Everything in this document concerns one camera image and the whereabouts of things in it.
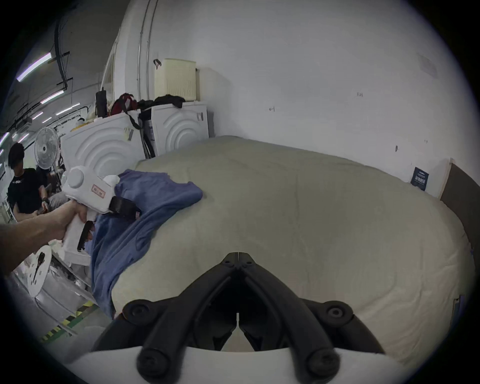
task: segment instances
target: beige bed sheet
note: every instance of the beige bed sheet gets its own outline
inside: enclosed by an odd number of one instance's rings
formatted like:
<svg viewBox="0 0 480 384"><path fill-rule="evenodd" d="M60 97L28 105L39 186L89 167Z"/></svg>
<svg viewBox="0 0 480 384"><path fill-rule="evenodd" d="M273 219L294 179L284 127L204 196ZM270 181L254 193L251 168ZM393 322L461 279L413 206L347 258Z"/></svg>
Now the beige bed sheet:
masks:
<svg viewBox="0 0 480 384"><path fill-rule="evenodd" d="M177 212L112 291L177 296L234 251L298 296L341 300L387 354L409 368L446 335L453 299L468 294L474 264L456 215L378 169L343 158L219 137L144 161L140 171L193 181L203 199Z"/></svg>

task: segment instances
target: red bag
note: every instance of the red bag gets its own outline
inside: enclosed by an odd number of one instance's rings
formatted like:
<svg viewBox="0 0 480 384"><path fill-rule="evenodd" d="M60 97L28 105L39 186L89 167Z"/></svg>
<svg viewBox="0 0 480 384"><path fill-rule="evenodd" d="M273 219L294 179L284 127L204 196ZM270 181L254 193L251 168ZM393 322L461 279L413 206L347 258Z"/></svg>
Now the red bag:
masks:
<svg viewBox="0 0 480 384"><path fill-rule="evenodd" d="M127 111L132 111L136 109L137 101L133 98L133 95L124 93L115 101L115 103L113 103L110 115L117 115L119 113L122 113L122 111L127 113Z"/></svg>

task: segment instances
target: sign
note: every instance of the sign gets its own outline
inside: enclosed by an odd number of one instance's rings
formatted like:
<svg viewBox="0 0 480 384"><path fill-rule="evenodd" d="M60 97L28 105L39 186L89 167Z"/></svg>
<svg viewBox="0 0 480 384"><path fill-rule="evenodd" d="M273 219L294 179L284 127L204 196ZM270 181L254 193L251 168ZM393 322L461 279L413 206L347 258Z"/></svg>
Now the sign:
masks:
<svg viewBox="0 0 480 384"><path fill-rule="evenodd" d="M428 173L422 171L420 168L415 167L410 184L414 185L415 187L419 187L422 191L424 191L427 186L427 180Z"/></svg>

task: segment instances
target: ceiling light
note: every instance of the ceiling light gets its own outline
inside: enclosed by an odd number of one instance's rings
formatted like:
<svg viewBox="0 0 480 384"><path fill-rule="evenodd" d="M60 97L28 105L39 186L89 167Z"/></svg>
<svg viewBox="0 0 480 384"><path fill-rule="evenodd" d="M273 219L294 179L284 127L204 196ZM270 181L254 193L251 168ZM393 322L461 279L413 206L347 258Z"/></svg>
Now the ceiling light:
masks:
<svg viewBox="0 0 480 384"><path fill-rule="evenodd" d="M47 60L52 58L52 54L49 52L45 56L42 56L37 61L35 61L32 65L30 65L25 71L22 72L20 76L17 77L18 81L22 81L31 71L33 71L36 67L42 65Z"/></svg>
<svg viewBox="0 0 480 384"><path fill-rule="evenodd" d="M32 117L32 120L35 120L38 116L40 116L41 114L43 114L43 112L38 112L35 116Z"/></svg>
<svg viewBox="0 0 480 384"><path fill-rule="evenodd" d="M22 137L18 142L21 143L28 135L29 133L27 133L24 137Z"/></svg>
<svg viewBox="0 0 480 384"><path fill-rule="evenodd" d="M75 105L72 105L71 107L68 107L67 109L64 109L63 111L57 112L57 113L55 114L55 116L61 115L63 112L69 111L69 110L72 109L73 107L77 107L77 106L79 106L79 105L80 105L80 103L77 103L77 104L75 104Z"/></svg>
<svg viewBox="0 0 480 384"><path fill-rule="evenodd" d="M50 95L50 96L47 97L46 99L43 99L42 101L40 101L40 103L45 104L47 101L50 101L50 100L53 99L54 97L57 97L57 96L61 95L63 92L64 92L63 90L58 91L58 92L54 93L53 95Z"/></svg>
<svg viewBox="0 0 480 384"><path fill-rule="evenodd" d="M7 132L6 134L4 134L0 140L0 145L3 144L3 142L5 141L5 139L7 138L7 136L10 134L10 132Z"/></svg>

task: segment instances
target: blue cloth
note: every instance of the blue cloth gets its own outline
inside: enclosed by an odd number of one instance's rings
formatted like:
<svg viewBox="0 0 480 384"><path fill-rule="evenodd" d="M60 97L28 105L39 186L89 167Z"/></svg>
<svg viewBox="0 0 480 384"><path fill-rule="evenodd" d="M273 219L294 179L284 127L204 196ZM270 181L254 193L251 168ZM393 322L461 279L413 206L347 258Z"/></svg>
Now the blue cloth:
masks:
<svg viewBox="0 0 480 384"><path fill-rule="evenodd" d="M142 216L135 221L98 215L93 240L85 250L91 256L92 290L99 307L113 314L111 293L120 274L148 251L152 232L177 211L195 204L202 190L192 182L177 184L168 174L126 170L115 195L135 202Z"/></svg>

